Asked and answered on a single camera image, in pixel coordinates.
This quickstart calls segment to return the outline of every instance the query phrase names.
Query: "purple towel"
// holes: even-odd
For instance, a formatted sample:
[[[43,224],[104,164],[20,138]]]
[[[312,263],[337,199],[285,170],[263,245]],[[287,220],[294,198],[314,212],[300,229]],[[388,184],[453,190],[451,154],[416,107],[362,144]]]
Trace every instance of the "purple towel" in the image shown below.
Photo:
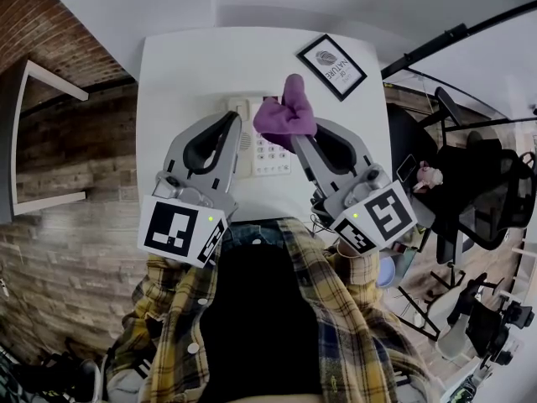
[[[294,152],[291,134],[315,136],[317,133],[317,124],[310,102],[305,96],[302,76],[287,76],[282,102],[280,104],[275,98],[266,98],[253,120],[253,127],[269,142]]]

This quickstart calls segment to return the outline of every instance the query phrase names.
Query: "plaid shirt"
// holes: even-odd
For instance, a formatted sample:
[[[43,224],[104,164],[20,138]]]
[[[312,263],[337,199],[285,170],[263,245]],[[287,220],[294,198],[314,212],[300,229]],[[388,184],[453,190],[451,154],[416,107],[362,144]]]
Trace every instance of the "plaid shirt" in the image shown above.
[[[278,225],[300,293],[317,316],[324,400],[397,401],[394,371],[417,379],[430,395],[423,361],[397,317],[378,303],[378,255],[343,258],[334,248],[324,250],[301,222],[283,219]],[[200,318],[215,298],[219,254],[220,249],[215,264],[203,269],[170,267],[165,259],[150,256],[148,274],[133,294],[134,312],[123,318],[125,331],[114,345],[108,380],[154,354],[141,390],[143,402],[200,399],[210,380]],[[208,302],[200,304],[200,299]],[[194,354],[187,351],[192,343],[200,348]],[[230,386],[240,386],[240,375]]]

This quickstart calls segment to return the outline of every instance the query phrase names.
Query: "floor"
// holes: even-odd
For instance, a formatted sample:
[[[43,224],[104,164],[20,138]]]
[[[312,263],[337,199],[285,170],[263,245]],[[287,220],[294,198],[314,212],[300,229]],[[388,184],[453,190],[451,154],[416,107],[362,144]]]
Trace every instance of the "floor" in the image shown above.
[[[385,88],[387,101],[412,107],[423,118],[429,103],[420,96]],[[121,332],[132,308],[130,295],[145,270],[136,249],[138,192],[135,160],[136,86],[93,94],[88,102],[63,102],[20,123],[17,192],[20,200],[86,190],[88,200],[16,217],[0,226],[0,275],[9,297],[0,294],[0,344],[25,362],[45,352],[62,352],[65,340],[82,357],[98,357]],[[479,118],[465,116],[468,122]],[[429,128],[440,141],[437,127]],[[464,144],[464,138],[450,142]],[[500,249],[473,248],[462,268],[469,277],[483,271],[508,285],[517,264],[511,232]],[[438,291],[429,272],[446,275],[435,262],[434,237],[416,257],[402,283],[416,299]],[[397,297],[390,290],[387,297]],[[440,377],[458,369],[442,360],[409,330],[420,353]]]

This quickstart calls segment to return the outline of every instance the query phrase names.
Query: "black frame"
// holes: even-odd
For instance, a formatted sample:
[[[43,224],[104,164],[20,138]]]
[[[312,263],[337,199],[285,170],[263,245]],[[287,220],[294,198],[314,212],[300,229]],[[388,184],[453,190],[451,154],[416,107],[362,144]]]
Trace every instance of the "black frame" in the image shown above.
[[[324,42],[325,40],[328,40],[334,47],[343,54],[345,58],[348,59],[349,63],[360,72],[360,75],[362,77],[356,81],[354,84],[352,84],[345,92],[340,93],[337,88],[335,88],[330,81],[326,79],[326,77],[314,66],[310,63],[310,61],[305,58],[305,54],[310,52],[313,48],[315,48],[318,44],[321,42]],[[301,52],[299,52],[297,55],[298,59],[302,61],[308,69],[310,69],[321,81],[324,83],[330,91],[339,99],[340,102],[345,100],[351,92],[356,90],[356,88],[368,77],[365,71],[363,71],[360,66],[349,56],[347,52],[345,52],[340,45],[338,45],[332,37],[330,37],[328,34],[323,34],[319,39],[316,39],[313,43],[306,46]]]

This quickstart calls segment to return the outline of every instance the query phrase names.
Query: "desk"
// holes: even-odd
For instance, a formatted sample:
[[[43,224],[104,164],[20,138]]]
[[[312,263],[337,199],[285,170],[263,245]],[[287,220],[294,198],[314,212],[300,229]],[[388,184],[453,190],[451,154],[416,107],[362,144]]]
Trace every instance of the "desk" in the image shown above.
[[[281,95],[287,75],[299,73],[314,113],[357,133],[373,159],[391,175],[388,116],[377,56],[372,45],[333,35],[367,79],[344,102],[296,54],[321,33],[294,29],[234,27],[198,29],[145,40],[138,89],[136,155],[138,192],[151,194],[174,137],[195,121],[224,111],[224,98]],[[296,156],[290,175],[235,180],[240,207],[234,221],[297,217],[310,220],[313,184]]]

